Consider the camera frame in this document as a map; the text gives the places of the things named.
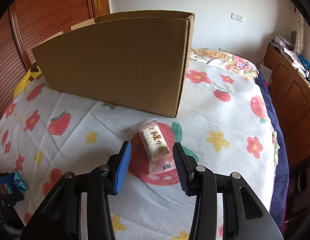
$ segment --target silver bolt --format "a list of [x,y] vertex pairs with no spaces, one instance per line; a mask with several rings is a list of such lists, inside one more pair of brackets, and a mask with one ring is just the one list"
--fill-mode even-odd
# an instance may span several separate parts
[[109,166],[107,164],[102,164],[101,166],[99,166],[99,169],[101,171],[107,171],[109,169]]
[[240,179],[240,174],[238,172],[234,172],[234,173],[232,173],[232,177],[234,179]]
[[70,179],[72,176],[73,176],[73,174],[72,174],[70,171],[68,171],[68,172],[66,172],[66,173],[64,174],[64,178],[65,178],[65,179]]
[[202,165],[198,165],[198,166],[196,166],[196,170],[200,171],[200,172],[203,172],[203,171],[206,170],[206,168],[204,166],[202,166]]

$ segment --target dark blue blanket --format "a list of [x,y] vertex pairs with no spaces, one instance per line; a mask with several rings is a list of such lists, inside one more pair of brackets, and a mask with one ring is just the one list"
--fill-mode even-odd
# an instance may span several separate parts
[[274,127],[274,130],[277,132],[277,140],[280,146],[280,149],[278,151],[278,165],[276,167],[276,173],[275,173],[276,175],[274,181],[274,192],[271,200],[270,214],[274,219],[275,223],[277,224],[278,228],[282,231],[285,215],[288,179],[289,179],[287,152],[284,144],[283,133],[279,127],[276,112],[271,102],[271,96],[265,85],[264,75],[260,73],[258,75],[258,78],[255,79],[255,82],[261,89],[266,104],[267,113],[269,118],[271,119],[271,123]]

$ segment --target yellow star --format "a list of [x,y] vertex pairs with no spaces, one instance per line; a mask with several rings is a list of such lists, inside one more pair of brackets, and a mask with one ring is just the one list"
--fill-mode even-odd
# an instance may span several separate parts
[[35,159],[34,161],[36,162],[36,166],[39,167],[40,164],[42,163],[42,160],[44,159],[44,157],[42,156],[42,151],[38,151],[36,153]]
[[116,234],[117,231],[126,231],[127,230],[127,226],[125,226],[124,224],[121,224],[119,221],[120,221],[119,215],[114,215],[112,217],[114,234]]
[[220,152],[222,147],[228,148],[230,143],[224,139],[224,133],[210,131],[210,137],[206,139],[207,142],[214,144],[214,150]]
[[173,236],[172,240],[188,240],[189,236],[186,231],[180,231],[178,236]]
[[87,135],[85,135],[86,145],[90,143],[97,143],[96,136],[97,136],[96,132],[89,132]]

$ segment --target clear plastic packaging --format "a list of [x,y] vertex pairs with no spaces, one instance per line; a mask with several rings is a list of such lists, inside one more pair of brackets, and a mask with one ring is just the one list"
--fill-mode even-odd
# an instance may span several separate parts
[[149,163],[148,174],[154,175],[175,168],[173,153],[156,124],[156,119],[140,123],[134,127],[143,142]]

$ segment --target patterned fabric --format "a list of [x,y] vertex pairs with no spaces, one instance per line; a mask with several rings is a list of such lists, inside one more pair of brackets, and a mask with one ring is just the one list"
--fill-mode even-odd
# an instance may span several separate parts
[[[156,117],[170,149],[179,141],[186,154],[213,172],[241,173],[269,210],[274,144],[265,111],[256,84],[194,61],[186,73],[177,118],[60,93],[49,89],[42,76],[19,94],[0,121],[0,170],[18,170],[28,185],[24,201],[15,206],[26,224],[64,172],[89,172],[130,140],[124,188],[109,197],[116,238],[187,239],[195,198],[182,192],[176,170],[147,174],[145,149],[131,127]],[[84,225],[85,195],[81,214]],[[217,226],[217,239],[222,239],[220,195]],[[86,230],[82,227],[82,239],[87,239]]]
[[258,70],[253,63],[225,52],[192,48],[190,59],[228,69],[250,81],[254,81],[254,78],[258,76]]

